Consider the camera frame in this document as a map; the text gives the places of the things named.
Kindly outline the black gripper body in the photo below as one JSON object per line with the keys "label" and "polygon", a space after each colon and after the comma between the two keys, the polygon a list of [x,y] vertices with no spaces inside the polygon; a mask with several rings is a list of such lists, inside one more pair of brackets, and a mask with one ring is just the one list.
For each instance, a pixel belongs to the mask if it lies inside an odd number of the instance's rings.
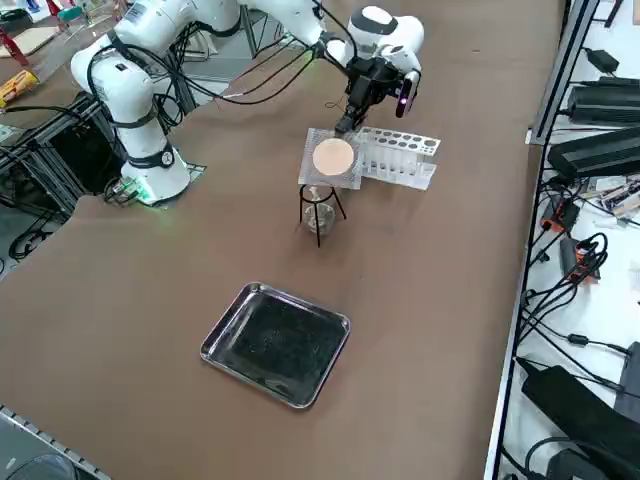
{"label": "black gripper body", "polygon": [[376,105],[401,84],[401,74],[382,57],[350,60],[346,70],[348,104],[354,107]]}

